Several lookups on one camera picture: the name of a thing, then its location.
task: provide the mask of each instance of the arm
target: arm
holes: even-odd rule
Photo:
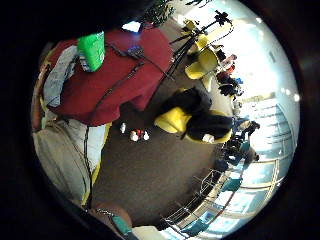
[[[45,63],[41,69],[38,76],[35,88],[33,90],[32,104],[31,104],[31,123],[32,123],[32,132],[38,132],[41,130],[41,93],[43,89],[43,84],[46,80],[48,72],[50,70],[50,63]]]

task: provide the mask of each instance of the tripod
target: tripod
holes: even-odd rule
[[[226,12],[220,13],[218,10],[216,10],[215,12],[217,13],[217,15],[215,16],[214,22],[208,24],[205,27],[202,27],[200,30],[194,29],[191,31],[190,34],[179,37],[179,38],[175,39],[174,41],[170,42],[170,45],[171,45],[171,44],[174,44],[174,43],[179,42],[181,40],[184,40],[186,38],[189,38],[179,49],[177,49],[173,53],[174,61],[168,70],[168,74],[170,76],[172,76],[174,71],[177,69],[178,65],[180,64],[183,57],[187,54],[188,50],[192,47],[192,45],[196,41],[198,41],[198,37],[200,34],[204,34],[206,32],[206,30],[215,23],[219,23],[220,26],[222,26],[225,22],[229,22],[231,24],[231,21],[227,18],[228,14]]]

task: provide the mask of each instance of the table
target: table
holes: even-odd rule
[[[157,28],[143,29],[140,34],[117,29],[105,32],[105,41],[122,51],[140,45],[144,49],[144,55],[162,70],[166,71],[170,65],[172,49],[167,38]],[[61,52],[71,45],[76,45],[76,39],[57,44],[48,57],[52,67]],[[163,77],[163,73],[157,67],[145,60],[144,62],[133,77],[119,85],[104,99],[91,121],[89,115],[99,99],[114,83],[130,73],[137,60],[121,57],[111,48],[106,48],[105,60],[96,72],[83,71],[80,62],[77,62],[74,75],[64,83],[61,104],[57,107],[47,107],[58,115],[74,118],[91,126],[99,126],[119,118],[120,106],[126,102],[131,102],[137,110],[143,111]]]

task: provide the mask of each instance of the brown floor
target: brown floor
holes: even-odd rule
[[[179,36],[179,28],[172,20],[161,29],[169,41]],[[181,204],[190,201],[194,190],[199,188],[199,182],[193,176],[203,176],[206,168],[212,167],[213,150],[219,148],[219,145],[180,140],[179,136],[153,126],[157,108],[174,91],[194,85],[203,88],[199,81],[187,78],[186,64],[184,59],[175,72],[176,82],[164,80],[145,111],[137,112],[129,103],[121,107],[121,117],[113,123],[102,153],[93,204],[102,201],[120,204],[131,215],[134,226],[158,225],[159,214],[168,216],[177,210],[175,201]],[[227,98],[219,101],[228,103]],[[128,131],[125,134],[119,131],[122,122],[127,124],[129,131],[135,128],[147,130],[150,140],[132,142]]]

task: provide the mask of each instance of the backpack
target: backpack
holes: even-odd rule
[[[160,107],[158,114],[163,114],[174,107],[180,107],[184,112],[191,115],[202,111],[209,111],[212,104],[211,98],[196,87],[174,94]]]
[[[209,112],[201,112],[192,116],[187,123],[186,134],[196,140],[202,140],[205,134],[214,136],[215,139],[225,136],[233,127],[232,117],[214,115]]]

